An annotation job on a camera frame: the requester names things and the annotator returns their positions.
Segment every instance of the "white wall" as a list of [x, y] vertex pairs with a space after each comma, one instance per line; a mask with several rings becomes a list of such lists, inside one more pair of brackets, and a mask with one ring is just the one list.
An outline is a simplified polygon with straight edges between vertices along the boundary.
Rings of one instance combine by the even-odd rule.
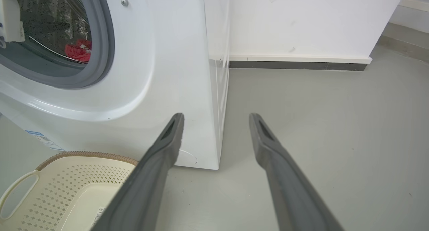
[[[429, 3], [429, 0], [417, 1]], [[427, 11], [398, 5], [389, 22], [429, 33], [429, 12]]]
[[231, 0], [231, 60], [368, 59], [399, 1]]

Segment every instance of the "barcode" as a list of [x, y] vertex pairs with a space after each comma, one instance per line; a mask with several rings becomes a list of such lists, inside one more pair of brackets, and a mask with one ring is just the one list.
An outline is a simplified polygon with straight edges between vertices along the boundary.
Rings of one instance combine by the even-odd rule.
[[105, 208], [103, 207], [99, 207], [97, 214], [95, 215], [94, 221], [92, 222], [92, 226], [94, 226], [97, 221], [101, 218], [101, 215], [103, 214], [103, 211], [105, 210]]

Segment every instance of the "washing machine door opening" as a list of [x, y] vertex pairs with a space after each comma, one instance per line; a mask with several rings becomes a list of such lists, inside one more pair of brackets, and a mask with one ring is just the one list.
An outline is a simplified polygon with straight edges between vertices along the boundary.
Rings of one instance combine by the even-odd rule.
[[8, 18], [0, 22], [1, 64], [36, 82], [64, 89], [93, 85], [109, 72], [115, 46], [106, 0], [12, 2], [20, 10], [24, 38], [21, 42], [2, 38]]

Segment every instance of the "basket hole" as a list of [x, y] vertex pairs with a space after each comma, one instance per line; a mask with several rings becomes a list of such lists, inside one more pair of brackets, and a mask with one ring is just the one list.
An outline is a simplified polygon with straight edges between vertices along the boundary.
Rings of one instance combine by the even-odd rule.
[[28, 176], [11, 191], [0, 211], [0, 217], [2, 219], [8, 219], [12, 216], [36, 184], [37, 179], [36, 175]]

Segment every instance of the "brown braided rim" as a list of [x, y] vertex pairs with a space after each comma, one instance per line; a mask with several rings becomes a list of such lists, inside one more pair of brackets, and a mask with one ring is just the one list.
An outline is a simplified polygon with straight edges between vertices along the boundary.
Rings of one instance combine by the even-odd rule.
[[97, 153], [97, 152], [63, 152], [56, 154], [55, 156], [52, 156], [51, 158], [47, 159], [46, 161], [43, 161], [42, 164], [40, 164], [36, 170], [41, 171], [43, 168], [45, 168], [47, 165], [49, 165], [52, 161], [58, 160], [62, 157], [67, 156], [86, 156], [86, 157], [99, 157], [99, 158], [106, 158], [106, 159], [112, 159], [117, 161], [124, 161], [128, 162], [133, 165], [138, 164], [138, 160], [129, 158], [126, 156], [120, 156], [120, 155], [114, 155], [109, 153]]

